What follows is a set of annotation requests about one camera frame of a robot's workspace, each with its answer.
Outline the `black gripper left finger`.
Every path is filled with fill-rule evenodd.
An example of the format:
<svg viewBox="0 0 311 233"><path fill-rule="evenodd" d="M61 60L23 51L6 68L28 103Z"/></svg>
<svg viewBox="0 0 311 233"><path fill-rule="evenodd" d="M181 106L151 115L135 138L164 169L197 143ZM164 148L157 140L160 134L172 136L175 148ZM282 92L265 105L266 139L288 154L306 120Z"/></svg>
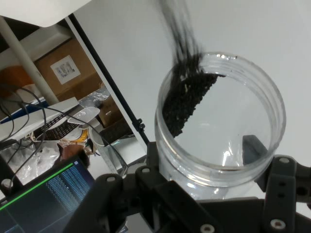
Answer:
<svg viewBox="0 0 311 233"><path fill-rule="evenodd" d="M219 223L176 182L159 172L155 142L147 164L122 178L102 175L78 206L66 233L116 233L128 216L140 214L154 233L217 233Z"/></svg>

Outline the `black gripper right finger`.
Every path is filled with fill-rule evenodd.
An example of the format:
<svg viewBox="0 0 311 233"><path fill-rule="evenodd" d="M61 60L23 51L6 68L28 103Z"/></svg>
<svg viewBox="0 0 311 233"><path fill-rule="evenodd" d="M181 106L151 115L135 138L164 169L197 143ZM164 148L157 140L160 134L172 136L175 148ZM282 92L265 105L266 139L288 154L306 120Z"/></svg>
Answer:
<svg viewBox="0 0 311 233"><path fill-rule="evenodd" d="M310 218L296 211L297 203L311 205L311 169L294 158L274 156L254 135L242 138L242 158L248 179L265 193L262 200L242 206L244 233L309 233Z"/></svg>

